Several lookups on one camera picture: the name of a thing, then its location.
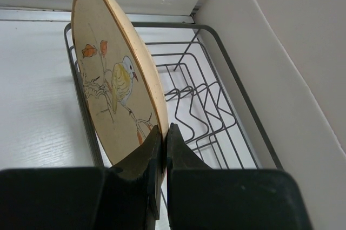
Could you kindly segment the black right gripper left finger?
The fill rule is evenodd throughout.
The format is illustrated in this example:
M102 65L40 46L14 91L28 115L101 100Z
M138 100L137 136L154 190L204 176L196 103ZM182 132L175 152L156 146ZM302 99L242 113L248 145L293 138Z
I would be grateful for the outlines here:
M154 229L159 218L162 138L106 167L1 171L1 229Z

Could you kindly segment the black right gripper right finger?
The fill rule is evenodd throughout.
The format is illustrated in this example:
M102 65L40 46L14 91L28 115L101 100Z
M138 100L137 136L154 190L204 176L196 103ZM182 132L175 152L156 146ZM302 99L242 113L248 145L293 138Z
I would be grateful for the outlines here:
M171 229L312 229L300 189L281 170L209 167L167 134L167 204Z

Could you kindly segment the beige bird plate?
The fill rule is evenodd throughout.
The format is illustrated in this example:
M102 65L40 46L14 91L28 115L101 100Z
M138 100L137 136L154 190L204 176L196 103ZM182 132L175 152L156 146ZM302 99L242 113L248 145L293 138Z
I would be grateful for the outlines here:
M115 0L73 0L72 40L99 142L112 165L169 128L150 51Z

